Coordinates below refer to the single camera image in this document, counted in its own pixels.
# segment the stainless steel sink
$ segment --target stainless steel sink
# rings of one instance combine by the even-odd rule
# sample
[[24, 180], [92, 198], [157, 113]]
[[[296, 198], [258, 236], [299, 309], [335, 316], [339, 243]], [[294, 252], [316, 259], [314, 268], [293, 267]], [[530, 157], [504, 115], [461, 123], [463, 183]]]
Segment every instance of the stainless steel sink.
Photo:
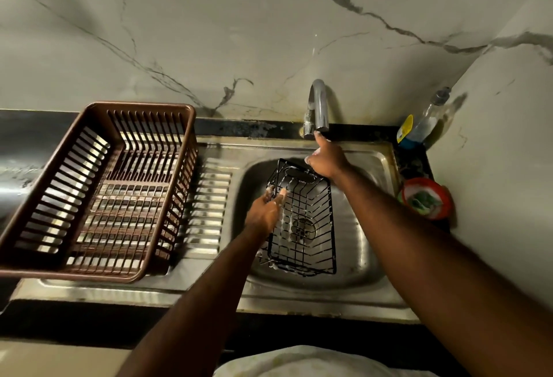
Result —
[[[266, 189], [277, 160], [302, 162], [317, 147], [305, 140], [199, 137], [197, 182], [187, 206], [184, 244], [165, 276], [128, 285], [22, 280], [12, 298], [168, 306], [242, 230], [253, 199]], [[348, 160], [380, 188], [397, 192], [389, 143], [341, 143]], [[417, 321], [384, 275], [343, 193], [332, 186], [337, 272], [301, 277], [256, 259], [239, 311]]]
[[[278, 151], [270, 159], [260, 161], [245, 171], [234, 200], [233, 238], [242, 231], [245, 215], [252, 201], [265, 191], [267, 179], [270, 178], [278, 162], [274, 157], [279, 157]], [[364, 167], [360, 169], [378, 183], [375, 176], [371, 174], [374, 166], [368, 164], [374, 162], [378, 167], [378, 165], [382, 166], [382, 163], [378, 158], [371, 160], [371, 157], [364, 160]], [[304, 164], [302, 159], [292, 158], [291, 161]], [[262, 258], [259, 262], [254, 262], [250, 280], [283, 289], [328, 291], [369, 286], [384, 276], [346, 196], [334, 185], [331, 186], [331, 193], [336, 241], [336, 274], [303, 277], [281, 269], [268, 268], [266, 259]]]

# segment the plastic bottle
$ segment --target plastic bottle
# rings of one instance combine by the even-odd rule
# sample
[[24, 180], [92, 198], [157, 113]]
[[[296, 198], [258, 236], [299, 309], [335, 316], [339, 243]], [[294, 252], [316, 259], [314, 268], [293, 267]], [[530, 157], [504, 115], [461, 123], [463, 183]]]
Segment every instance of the plastic bottle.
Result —
[[432, 97], [430, 105], [419, 115], [409, 115], [397, 131], [397, 142], [403, 149], [411, 150], [423, 143], [438, 123], [451, 88], [444, 87]]

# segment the faucet spout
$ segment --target faucet spout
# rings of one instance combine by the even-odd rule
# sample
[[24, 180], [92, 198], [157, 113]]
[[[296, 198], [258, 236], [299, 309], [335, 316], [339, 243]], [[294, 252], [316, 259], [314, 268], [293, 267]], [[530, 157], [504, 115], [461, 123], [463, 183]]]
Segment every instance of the faucet spout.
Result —
[[304, 115], [304, 138], [313, 140], [315, 131], [328, 131], [328, 104], [325, 82], [317, 79], [309, 91], [308, 110]]

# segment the brown plastic dish rack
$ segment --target brown plastic dish rack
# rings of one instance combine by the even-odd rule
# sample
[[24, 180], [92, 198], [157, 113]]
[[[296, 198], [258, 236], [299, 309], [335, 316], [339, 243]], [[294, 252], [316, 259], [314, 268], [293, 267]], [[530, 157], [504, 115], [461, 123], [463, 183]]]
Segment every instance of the brown plastic dish rack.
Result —
[[164, 274], [197, 158], [190, 105], [79, 114], [0, 236], [0, 276], [130, 283]]

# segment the dish rack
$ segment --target dish rack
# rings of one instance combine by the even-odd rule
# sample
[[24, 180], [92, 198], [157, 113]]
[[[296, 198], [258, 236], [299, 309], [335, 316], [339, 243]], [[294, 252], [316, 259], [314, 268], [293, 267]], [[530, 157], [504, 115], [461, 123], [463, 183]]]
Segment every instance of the dish rack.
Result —
[[279, 159], [269, 178], [273, 197], [287, 189], [282, 219], [269, 235], [267, 256], [278, 269], [302, 276], [336, 273], [330, 181]]
[[190, 105], [79, 114], [0, 236], [0, 276], [130, 283], [164, 274], [197, 158]]

